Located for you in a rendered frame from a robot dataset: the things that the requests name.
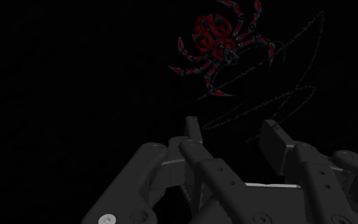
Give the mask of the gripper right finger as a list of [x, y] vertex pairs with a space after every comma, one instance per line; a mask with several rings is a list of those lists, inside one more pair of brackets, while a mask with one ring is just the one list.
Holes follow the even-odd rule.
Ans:
[[304, 191], [313, 224], [358, 224], [358, 154], [325, 156], [293, 140], [274, 120], [264, 120], [259, 149], [275, 173]]

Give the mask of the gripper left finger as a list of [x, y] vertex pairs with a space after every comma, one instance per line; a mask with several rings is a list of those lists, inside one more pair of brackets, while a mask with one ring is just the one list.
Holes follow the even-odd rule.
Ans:
[[81, 224], [158, 224], [153, 210], [166, 189], [184, 188], [189, 224], [248, 224], [246, 184], [203, 146], [195, 116], [167, 146], [143, 144], [82, 219]]

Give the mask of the red and black spider figure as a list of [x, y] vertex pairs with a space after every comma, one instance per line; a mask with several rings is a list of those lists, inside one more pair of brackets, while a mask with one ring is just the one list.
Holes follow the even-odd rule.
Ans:
[[237, 25], [232, 27], [226, 18], [217, 13], [198, 17], [193, 29], [192, 40], [201, 55], [193, 56], [190, 54], [181, 38], [177, 41], [177, 49], [190, 63], [202, 62], [203, 64], [199, 67], [187, 69], [170, 68], [179, 76], [201, 74], [209, 95], [228, 97], [228, 94], [213, 87], [212, 76], [224, 66], [236, 64], [239, 55], [253, 46], [265, 47], [267, 49], [267, 61], [271, 63], [275, 55], [275, 43], [254, 32], [262, 12], [260, 0], [254, 0], [254, 14], [247, 27], [244, 27], [244, 14], [237, 2], [230, 0], [216, 1], [233, 10], [237, 16]]

